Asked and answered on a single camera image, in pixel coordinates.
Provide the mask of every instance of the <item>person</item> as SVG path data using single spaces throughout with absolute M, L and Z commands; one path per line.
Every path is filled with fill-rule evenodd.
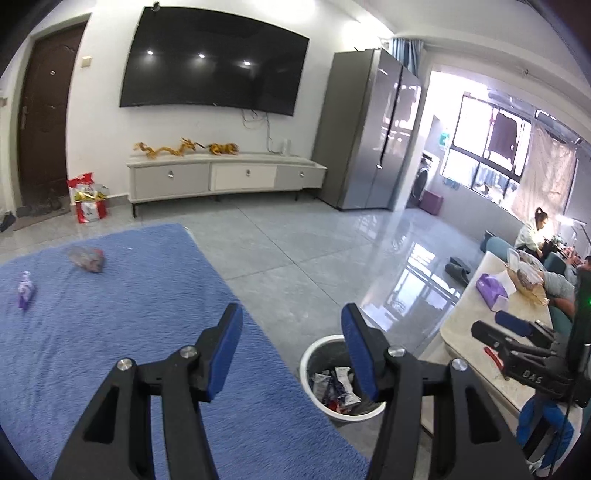
M 577 267 L 577 270 L 591 271 L 591 255 L 585 257 L 584 262 Z M 544 280 L 544 290 L 548 295 L 555 297 L 553 300 L 554 306 L 562 310 L 570 319 L 574 318 L 574 286 L 576 284 L 576 277 L 567 279 L 563 275 L 548 271 L 540 272 L 540 274 Z
M 536 208 L 534 218 L 525 223 L 515 240 L 515 248 L 524 250 L 538 260 L 542 258 L 541 246 L 544 243 L 543 229 L 548 223 L 548 214 L 541 207 Z

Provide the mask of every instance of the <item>trash can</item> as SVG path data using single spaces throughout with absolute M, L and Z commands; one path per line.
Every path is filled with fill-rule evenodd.
M 300 382 L 312 403 L 337 423 L 356 423 L 369 420 L 384 411 L 385 403 L 372 402 L 359 388 L 357 376 L 353 379 L 353 392 L 361 398 L 361 404 L 353 414 L 343 414 L 325 407 L 312 392 L 310 377 L 334 367 L 351 367 L 349 351 L 343 335 L 330 335 L 316 340 L 308 347 L 300 361 Z

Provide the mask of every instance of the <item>tv stand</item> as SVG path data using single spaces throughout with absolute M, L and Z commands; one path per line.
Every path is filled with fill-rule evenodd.
M 326 167 L 307 158 L 264 153 L 131 157 L 129 201 L 138 203 L 227 193 L 319 189 Z

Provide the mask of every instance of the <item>wooden door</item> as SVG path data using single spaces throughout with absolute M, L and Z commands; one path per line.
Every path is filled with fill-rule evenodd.
M 86 24 L 33 45 L 22 89 L 18 174 L 23 204 L 42 202 L 50 189 L 68 195 L 66 109 L 76 52 Z

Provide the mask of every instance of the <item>stainless steel refrigerator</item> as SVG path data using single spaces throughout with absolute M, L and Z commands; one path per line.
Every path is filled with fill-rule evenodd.
M 336 53 L 312 159 L 319 197 L 338 209 L 392 208 L 421 83 L 385 50 Z

